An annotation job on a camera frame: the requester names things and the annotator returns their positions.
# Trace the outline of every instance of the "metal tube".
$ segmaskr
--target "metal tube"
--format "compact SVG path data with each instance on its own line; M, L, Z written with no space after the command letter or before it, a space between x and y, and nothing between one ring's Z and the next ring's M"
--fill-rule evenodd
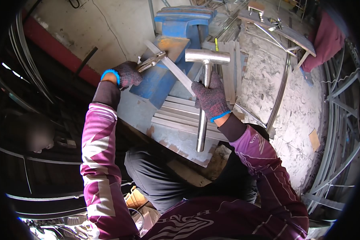
M201 49L186 49L186 62L201 62L203 63L203 82L202 84L208 88L211 82L212 64L228 65L231 60L230 54L220 51L201 50ZM205 135L206 135L207 117L205 112L200 109L199 127L197 131L196 151L202 152L204 150Z
M203 64L203 85L206 88L209 88L209 85L211 83L211 74L212 74L212 64L211 63ZM197 130L197 143L196 143L196 151L198 152L204 151L207 120L208 119L205 115L205 111L200 108L199 127Z

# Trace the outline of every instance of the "blue bench vise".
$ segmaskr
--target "blue bench vise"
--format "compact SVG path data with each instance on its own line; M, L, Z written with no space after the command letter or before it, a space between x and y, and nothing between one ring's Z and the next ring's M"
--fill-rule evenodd
M200 43L208 36L208 25L216 14L216 10L205 7L164 7L155 17L156 22L163 23L162 35L153 43L165 51L179 69L188 74L195 63L185 62L185 50L201 48ZM155 54L147 49L141 61L153 56ZM143 81L139 86L132 86L130 92L147 99L155 108L160 109L177 78L161 61L143 71L142 75Z

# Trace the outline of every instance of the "work glove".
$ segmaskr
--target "work glove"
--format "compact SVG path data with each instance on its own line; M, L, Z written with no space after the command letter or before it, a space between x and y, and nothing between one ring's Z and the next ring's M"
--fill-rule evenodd
M212 72L209 88L199 82L193 82L191 88L197 97L195 108L201 106L211 122L231 112L225 101L223 83L216 72Z
M139 85L143 80L141 73L136 70L137 63L132 61L126 61L113 69L106 70L101 79L105 76L106 73L114 73L117 78L117 87L122 89L131 85Z

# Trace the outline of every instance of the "arm sleeve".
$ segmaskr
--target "arm sleeve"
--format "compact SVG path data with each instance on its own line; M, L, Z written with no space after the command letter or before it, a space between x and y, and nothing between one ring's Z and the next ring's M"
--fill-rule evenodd
M87 111L80 171L94 239L115 239L136 235L138 231L121 193L120 169L114 163L116 111L110 106L112 103L105 104L107 94L119 100L120 90L114 85L106 88L109 84L104 83L99 84L93 100L101 96L102 103L91 103Z
M233 114L219 130L230 141L235 153L256 180L261 208L285 219L306 234L309 224L307 209L292 189L289 174L281 166L281 160L272 145Z

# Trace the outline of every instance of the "purple long-sleeve shirt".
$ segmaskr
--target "purple long-sleeve shirt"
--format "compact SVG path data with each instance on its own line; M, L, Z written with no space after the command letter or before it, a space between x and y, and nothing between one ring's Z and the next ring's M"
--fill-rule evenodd
M84 197L94 239L138 239L139 232L121 193L120 170L114 163L115 109L120 92L110 84L99 84L86 115L81 166ZM233 197L196 197L165 212L142 239L239 239L252 234L269 239L304 239L307 210L271 144L233 114L219 130L257 180L261 208Z

